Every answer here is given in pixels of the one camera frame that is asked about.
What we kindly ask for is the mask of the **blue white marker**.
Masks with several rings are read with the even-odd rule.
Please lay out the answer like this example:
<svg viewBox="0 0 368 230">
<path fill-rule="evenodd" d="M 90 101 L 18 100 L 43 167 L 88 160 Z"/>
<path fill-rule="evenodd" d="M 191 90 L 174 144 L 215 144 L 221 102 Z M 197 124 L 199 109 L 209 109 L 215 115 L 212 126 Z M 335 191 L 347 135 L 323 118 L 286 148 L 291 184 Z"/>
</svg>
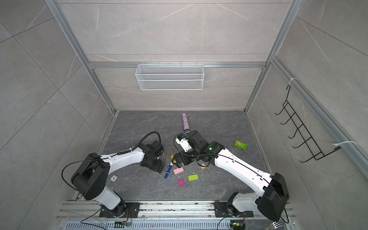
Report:
<svg viewBox="0 0 368 230">
<path fill-rule="evenodd" d="M 172 162 L 170 162 L 169 167 L 168 167 L 168 169 L 167 169 L 167 171 L 166 171 L 166 173 L 165 173 L 165 176 L 164 176 L 164 178 L 165 178 L 165 179 L 167 179 L 167 178 L 168 178 L 168 176 L 169 176 L 169 174 L 170 174 L 170 172 L 171 172 L 171 170 L 172 170 L 172 167 L 173 167 L 173 163 L 172 163 Z"/>
</svg>

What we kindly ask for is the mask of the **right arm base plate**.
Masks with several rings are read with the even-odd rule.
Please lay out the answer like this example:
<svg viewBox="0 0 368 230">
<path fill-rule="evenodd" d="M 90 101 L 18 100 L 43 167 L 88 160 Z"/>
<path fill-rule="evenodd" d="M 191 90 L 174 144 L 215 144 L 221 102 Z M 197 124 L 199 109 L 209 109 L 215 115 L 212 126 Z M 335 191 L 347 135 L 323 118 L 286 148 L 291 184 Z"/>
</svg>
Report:
<svg viewBox="0 0 368 230">
<path fill-rule="evenodd" d="M 228 206 L 226 202 L 215 201 L 213 203 L 215 217 L 226 218 L 226 217 L 245 217 L 253 218 L 254 213 L 252 211 L 239 212 L 233 206 Z"/>
</svg>

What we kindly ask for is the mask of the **pink block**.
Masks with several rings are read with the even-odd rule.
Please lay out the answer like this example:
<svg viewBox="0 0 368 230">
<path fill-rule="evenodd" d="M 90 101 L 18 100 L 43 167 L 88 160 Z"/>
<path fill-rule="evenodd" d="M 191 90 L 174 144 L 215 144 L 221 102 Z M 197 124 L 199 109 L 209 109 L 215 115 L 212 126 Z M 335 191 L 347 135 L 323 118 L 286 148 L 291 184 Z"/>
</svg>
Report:
<svg viewBox="0 0 368 230">
<path fill-rule="evenodd" d="M 184 169 L 183 168 L 177 168 L 177 169 L 174 169 L 173 172 L 174 172 L 175 175 L 177 175 L 177 174 L 183 173 Z"/>
</svg>

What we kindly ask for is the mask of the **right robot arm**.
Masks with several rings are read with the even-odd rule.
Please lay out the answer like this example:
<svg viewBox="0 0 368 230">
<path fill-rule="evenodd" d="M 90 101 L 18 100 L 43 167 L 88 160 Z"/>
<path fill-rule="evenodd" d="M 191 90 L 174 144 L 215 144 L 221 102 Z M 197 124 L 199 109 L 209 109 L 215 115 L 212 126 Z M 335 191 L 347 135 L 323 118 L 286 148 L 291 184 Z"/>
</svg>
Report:
<svg viewBox="0 0 368 230">
<path fill-rule="evenodd" d="M 259 211 L 267 219 L 279 221 L 286 214 L 289 192 L 281 174 L 271 175 L 251 166 L 222 144 L 207 142 L 196 130 L 176 135 L 173 143 L 181 146 L 173 157 L 177 167 L 203 161 L 231 173 L 253 190 L 248 194 L 234 192 L 231 195 L 225 209 L 228 216 L 238 217 L 248 211 Z"/>
</svg>

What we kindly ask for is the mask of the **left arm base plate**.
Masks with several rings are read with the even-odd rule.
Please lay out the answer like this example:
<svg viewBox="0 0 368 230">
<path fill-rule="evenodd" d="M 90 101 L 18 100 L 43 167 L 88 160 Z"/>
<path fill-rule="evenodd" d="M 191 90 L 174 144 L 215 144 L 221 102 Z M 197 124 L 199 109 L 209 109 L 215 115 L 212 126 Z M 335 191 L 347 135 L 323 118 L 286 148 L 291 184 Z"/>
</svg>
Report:
<svg viewBox="0 0 368 230">
<path fill-rule="evenodd" d="M 140 209 L 139 202 L 128 202 L 125 204 L 119 204 L 113 210 L 107 209 L 102 206 L 102 210 L 99 213 L 100 218 L 137 218 Z"/>
</svg>

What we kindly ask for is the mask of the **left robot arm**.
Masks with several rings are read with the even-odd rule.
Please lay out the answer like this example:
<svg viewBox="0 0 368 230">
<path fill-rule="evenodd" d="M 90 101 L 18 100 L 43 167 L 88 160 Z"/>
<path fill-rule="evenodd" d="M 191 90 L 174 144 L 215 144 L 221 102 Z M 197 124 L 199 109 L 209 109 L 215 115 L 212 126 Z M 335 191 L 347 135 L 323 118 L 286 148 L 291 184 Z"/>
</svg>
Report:
<svg viewBox="0 0 368 230">
<path fill-rule="evenodd" d="M 117 211 L 125 205 L 123 199 L 106 186 L 108 176 L 113 172 L 132 164 L 161 173 L 164 162 L 160 156 L 164 153 L 163 145 L 155 140 L 152 144 L 139 144 L 127 153 L 98 155 L 89 154 L 71 178 L 72 185 L 86 200 L 94 200 L 108 210 Z"/>
</svg>

